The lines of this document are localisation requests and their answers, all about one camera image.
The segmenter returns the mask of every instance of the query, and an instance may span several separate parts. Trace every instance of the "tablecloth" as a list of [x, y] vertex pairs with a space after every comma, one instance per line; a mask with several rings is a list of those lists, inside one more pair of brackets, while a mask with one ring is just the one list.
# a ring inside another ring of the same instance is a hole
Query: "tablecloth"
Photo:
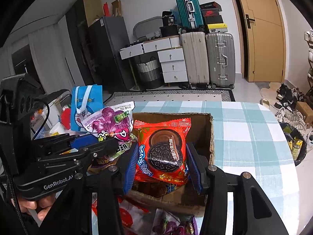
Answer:
[[[270, 110], [246, 102], [150, 101], [136, 102], [134, 112], [210, 113], [214, 164], [231, 174], [251, 173], [274, 205], [289, 235], [297, 233], [297, 173], [284, 133]], [[226, 234], [229, 235], [233, 211], [232, 193], [228, 193]]]

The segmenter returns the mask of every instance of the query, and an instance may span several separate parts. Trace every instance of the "gift bag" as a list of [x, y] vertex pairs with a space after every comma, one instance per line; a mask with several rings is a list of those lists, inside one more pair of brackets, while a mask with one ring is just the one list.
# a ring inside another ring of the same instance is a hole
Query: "gift bag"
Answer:
[[74, 87], [71, 105], [71, 130], [85, 132], [82, 121], [102, 108], [102, 86]]

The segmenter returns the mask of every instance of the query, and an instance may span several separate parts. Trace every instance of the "metal bolt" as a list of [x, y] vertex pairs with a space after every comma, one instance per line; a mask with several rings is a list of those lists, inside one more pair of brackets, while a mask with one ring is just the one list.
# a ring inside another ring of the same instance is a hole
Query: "metal bolt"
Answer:
[[215, 165], [209, 165], [209, 166], [208, 166], [208, 169], [209, 169], [210, 171], [216, 171], [216, 170], [217, 170], [217, 167], [216, 167]]
[[81, 174], [81, 173], [75, 174], [75, 179], [81, 179], [82, 177], [83, 177], [83, 174]]
[[246, 179], [251, 178], [251, 174], [250, 174], [249, 172], [244, 172], [242, 175], [243, 175], [244, 178], [246, 178]]
[[115, 165], [109, 166], [109, 171], [116, 171], [117, 167]]

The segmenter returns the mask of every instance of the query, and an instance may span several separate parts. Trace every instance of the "open cardboard box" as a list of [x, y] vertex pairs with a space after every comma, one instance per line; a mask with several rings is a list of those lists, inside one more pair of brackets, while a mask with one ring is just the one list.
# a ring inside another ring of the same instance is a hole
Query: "open cardboard box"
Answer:
[[[191, 128], [187, 134], [186, 142], [192, 142], [198, 154], [204, 155], [210, 164], [214, 161], [213, 150], [213, 127], [212, 116], [210, 114], [180, 113], [133, 113], [134, 120], [147, 123], [159, 123], [180, 118], [191, 118]], [[206, 205], [206, 196], [200, 196], [193, 189], [189, 180], [185, 185], [177, 190], [155, 198], [150, 195], [130, 190], [127, 197], [141, 202], [145, 205], [162, 208], [169, 212], [177, 212], [203, 217]]]

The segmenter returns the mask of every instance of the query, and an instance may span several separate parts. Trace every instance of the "teal suitcase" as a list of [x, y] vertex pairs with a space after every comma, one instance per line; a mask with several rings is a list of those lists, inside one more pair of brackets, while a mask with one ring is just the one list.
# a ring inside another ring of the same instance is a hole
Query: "teal suitcase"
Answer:
[[195, 29], [204, 25], [198, 0], [176, 0], [176, 3], [184, 27]]

